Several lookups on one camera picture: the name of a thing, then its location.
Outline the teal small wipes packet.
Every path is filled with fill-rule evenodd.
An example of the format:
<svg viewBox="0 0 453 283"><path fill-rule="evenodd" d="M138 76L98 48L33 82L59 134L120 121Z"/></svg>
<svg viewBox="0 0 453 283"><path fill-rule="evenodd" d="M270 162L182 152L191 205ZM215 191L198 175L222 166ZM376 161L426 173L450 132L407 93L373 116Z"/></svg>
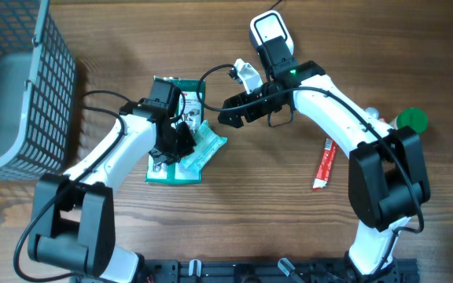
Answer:
<svg viewBox="0 0 453 283"><path fill-rule="evenodd" d="M227 143L227 138L217 135L205 120L193 136L193 152L183 157L179 164L194 174L200 174L207 162Z"/></svg>

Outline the green 3M gloves packet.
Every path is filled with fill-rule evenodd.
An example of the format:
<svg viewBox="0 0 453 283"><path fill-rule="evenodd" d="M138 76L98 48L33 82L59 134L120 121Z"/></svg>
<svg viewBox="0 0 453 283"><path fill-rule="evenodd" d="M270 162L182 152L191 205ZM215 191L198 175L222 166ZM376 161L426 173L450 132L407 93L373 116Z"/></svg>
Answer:
<svg viewBox="0 0 453 283"><path fill-rule="evenodd" d="M196 86L198 81L176 77L153 77L154 81L158 79L173 83L183 92L184 97L179 97L175 114L180 114L179 122L186 122L192 134L195 134L204 121L204 107L197 99ZM145 181L171 186L199 184L201 183L201 171L193 172L182 163L156 164L153 158L149 156Z"/></svg>

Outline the red sachet stick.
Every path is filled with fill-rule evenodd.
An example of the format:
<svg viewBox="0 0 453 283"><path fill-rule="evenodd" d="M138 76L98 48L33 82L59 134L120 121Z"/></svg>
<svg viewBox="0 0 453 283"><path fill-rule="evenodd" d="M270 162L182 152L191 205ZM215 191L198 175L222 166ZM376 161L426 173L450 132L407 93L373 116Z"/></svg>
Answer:
<svg viewBox="0 0 453 283"><path fill-rule="evenodd" d="M317 170L312 190L324 189L330 179L333 163L337 155L337 143L332 138L327 138L325 142L322 159Z"/></svg>

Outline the yellow Vim liquid bottle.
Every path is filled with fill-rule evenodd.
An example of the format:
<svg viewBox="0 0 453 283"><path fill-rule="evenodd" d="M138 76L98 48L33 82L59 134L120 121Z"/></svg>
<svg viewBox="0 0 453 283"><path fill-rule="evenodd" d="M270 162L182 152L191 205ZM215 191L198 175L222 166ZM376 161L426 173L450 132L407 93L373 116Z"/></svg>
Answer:
<svg viewBox="0 0 453 283"><path fill-rule="evenodd" d="M374 119L380 118L380 112L374 107L368 107L365 109L365 113L372 116Z"/></svg>

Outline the green lid plastic jar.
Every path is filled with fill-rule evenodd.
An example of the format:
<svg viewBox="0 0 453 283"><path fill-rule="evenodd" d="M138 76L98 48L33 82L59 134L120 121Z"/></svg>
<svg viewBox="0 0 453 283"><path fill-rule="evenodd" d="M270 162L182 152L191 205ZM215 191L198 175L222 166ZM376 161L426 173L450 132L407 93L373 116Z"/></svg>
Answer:
<svg viewBox="0 0 453 283"><path fill-rule="evenodd" d="M421 134L428 129L429 120L428 116L420 108L407 108L389 124L395 129L410 127L417 134Z"/></svg>

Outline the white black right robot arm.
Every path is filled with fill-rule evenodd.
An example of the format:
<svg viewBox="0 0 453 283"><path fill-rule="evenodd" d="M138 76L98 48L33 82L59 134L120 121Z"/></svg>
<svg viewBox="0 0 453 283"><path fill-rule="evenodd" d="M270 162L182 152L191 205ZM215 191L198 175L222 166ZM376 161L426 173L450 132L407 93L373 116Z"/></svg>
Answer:
<svg viewBox="0 0 453 283"><path fill-rule="evenodd" d="M314 61L298 63L283 37L256 51L269 80L226 99L218 121L240 128L289 105L316 122L348 157L348 199L359 219L348 259L363 280L380 277L399 234L424 229L430 188L418 133L368 115Z"/></svg>

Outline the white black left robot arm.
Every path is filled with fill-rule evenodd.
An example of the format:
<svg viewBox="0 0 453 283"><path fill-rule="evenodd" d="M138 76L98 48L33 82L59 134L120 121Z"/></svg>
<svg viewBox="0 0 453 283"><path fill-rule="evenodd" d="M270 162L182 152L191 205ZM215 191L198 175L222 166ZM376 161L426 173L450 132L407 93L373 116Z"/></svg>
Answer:
<svg viewBox="0 0 453 283"><path fill-rule="evenodd" d="M171 165L193 152L195 141L176 112L182 91L156 79L147 98L128 101L116 123L94 150L64 174L45 173L35 187L31 221L17 242L30 260L64 269L64 277L101 282L150 282L143 255L116 245L114 196L144 156Z"/></svg>

